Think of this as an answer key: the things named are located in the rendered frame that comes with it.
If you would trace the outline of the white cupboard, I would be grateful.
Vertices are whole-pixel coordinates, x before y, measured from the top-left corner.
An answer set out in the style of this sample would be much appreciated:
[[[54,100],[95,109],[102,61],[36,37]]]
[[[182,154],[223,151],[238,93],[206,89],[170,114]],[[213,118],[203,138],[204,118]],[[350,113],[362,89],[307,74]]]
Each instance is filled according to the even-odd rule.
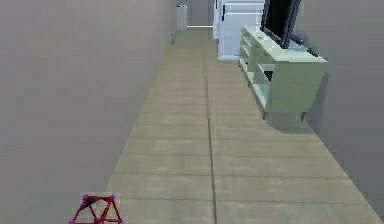
[[[241,29],[259,25],[265,0],[215,0],[213,38],[218,41],[219,60],[237,60]]]

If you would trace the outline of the pale green television stand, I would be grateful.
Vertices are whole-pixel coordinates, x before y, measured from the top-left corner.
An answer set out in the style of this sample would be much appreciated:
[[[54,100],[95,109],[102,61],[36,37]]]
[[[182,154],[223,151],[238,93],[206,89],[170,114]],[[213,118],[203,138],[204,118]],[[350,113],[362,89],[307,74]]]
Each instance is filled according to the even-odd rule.
[[[325,74],[327,60],[291,42],[280,47],[257,26],[241,28],[239,67],[262,110],[299,114],[310,110]]]

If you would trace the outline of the black television set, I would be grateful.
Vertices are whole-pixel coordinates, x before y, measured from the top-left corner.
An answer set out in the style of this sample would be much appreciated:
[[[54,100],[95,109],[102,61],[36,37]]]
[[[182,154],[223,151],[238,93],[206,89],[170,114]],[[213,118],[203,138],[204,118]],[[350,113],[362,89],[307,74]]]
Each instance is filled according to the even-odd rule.
[[[260,30],[282,49],[290,42],[303,45],[304,40],[292,34],[301,0],[265,0]]]

